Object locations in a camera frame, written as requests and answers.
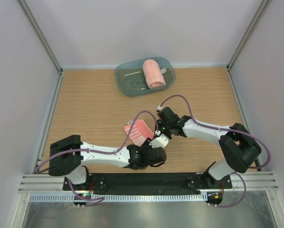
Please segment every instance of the black base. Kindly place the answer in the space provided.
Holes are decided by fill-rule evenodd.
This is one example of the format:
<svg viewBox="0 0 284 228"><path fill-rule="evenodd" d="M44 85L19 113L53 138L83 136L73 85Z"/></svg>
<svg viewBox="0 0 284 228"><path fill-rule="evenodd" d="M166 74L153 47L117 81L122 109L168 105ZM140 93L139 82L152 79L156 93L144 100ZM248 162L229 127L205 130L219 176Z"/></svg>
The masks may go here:
<svg viewBox="0 0 284 228"><path fill-rule="evenodd" d="M223 194L219 192L207 192L207 203L219 205L223 200Z"/></svg>
<svg viewBox="0 0 284 228"><path fill-rule="evenodd" d="M94 194L98 195L192 195L198 189L231 189L230 176L217 186L209 187L203 174L193 173L93 173L90 175ZM90 186L73 186L75 190L89 190ZM63 190L70 190L67 180Z"/></svg>

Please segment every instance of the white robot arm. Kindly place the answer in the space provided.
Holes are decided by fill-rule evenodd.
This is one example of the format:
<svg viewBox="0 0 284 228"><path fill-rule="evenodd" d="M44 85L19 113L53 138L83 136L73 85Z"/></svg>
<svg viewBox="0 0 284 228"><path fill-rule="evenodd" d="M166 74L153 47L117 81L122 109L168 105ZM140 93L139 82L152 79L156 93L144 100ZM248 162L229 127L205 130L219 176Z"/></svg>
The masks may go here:
<svg viewBox="0 0 284 228"><path fill-rule="evenodd" d="M204 179L208 186L217 186L219 181L233 173L244 173L259 156L261 149L255 140L241 134L235 134L219 129L237 129L248 132L241 124L233 126L218 126L203 122L195 123L190 116L179 118L169 107L158 111L158 134L153 139L147 139L143 145L129 145L116 153L118 148L103 147L81 142L79 135L72 135L53 143L50 155L68 149L88 149L54 158L49 163L49 175L65 176L74 185L86 182L88 170L85 164L109 164L120 168L134 170L145 169L147 166L158 167L165 163L167 146L172 135L199 138L219 145L224 158L214 162L204 172ZM213 129L203 127L202 124L212 126Z"/></svg>

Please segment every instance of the white wall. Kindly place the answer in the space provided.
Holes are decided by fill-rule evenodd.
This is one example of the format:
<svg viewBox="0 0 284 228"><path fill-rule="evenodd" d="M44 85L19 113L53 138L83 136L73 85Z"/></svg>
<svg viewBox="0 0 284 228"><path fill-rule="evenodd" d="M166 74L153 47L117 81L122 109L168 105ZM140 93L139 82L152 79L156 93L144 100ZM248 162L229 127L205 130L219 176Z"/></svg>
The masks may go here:
<svg viewBox="0 0 284 228"><path fill-rule="evenodd" d="M284 0L269 5L232 69L252 132L272 150L284 196Z"/></svg>
<svg viewBox="0 0 284 228"><path fill-rule="evenodd" d="M261 0L27 0L62 67L226 65Z"/></svg>
<svg viewBox="0 0 284 228"><path fill-rule="evenodd" d="M35 164L58 73L15 0L0 0L0 228Z"/></svg>

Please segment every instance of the wooden table surface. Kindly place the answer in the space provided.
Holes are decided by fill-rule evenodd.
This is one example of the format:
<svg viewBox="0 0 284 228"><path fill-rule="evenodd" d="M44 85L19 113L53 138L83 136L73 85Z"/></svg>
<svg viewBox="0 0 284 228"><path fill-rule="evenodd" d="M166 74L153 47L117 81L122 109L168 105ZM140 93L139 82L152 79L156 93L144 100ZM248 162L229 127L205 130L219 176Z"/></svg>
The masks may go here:
<svg viewBox="0 0 284 228"><path fill-rule="evenodd" d="M225 68L179 68L175 72L176 81L168 89L127 97L117 87L114 70L66 71L43 158L49 157L51 143L72 134L81 135L81 140L90 144L118 147L124 141L124 126L129 120L141 110L155 114L157 106L175 94L189 100L197 120L217 125L241 123ZM166 106L180 117L189 115L179 97L169 100ZM150 115L140 117L154 130ZM180 136L174 136L165 150L167 161L158 168L134 171L92 164L88 165L89 172L201 172L223 157L219 146Z"/></svg>

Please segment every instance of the pink cloth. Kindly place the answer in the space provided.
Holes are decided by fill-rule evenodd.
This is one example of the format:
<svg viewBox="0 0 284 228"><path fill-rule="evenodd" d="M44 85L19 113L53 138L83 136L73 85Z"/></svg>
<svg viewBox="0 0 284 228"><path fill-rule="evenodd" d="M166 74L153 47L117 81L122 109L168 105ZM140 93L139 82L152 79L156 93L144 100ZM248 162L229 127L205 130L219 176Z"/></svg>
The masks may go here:
<svg viewBox="0 0 284 228"><path fill-rule="evenodd" d="M128 134L130 127L131 124L124 127L126 134ZM132 128L129 138L135 145L141 146L147 138L152 139L153 136L154 133L150 130L145 121L137 120Z"/></svg>
<svg viewBox="0 0 284 228"><path fill-rule="evenodd" d="M152 59L146 60L143 63L143 71L149 88L152 89L166 85L159 64L156 61Z"/></svg>

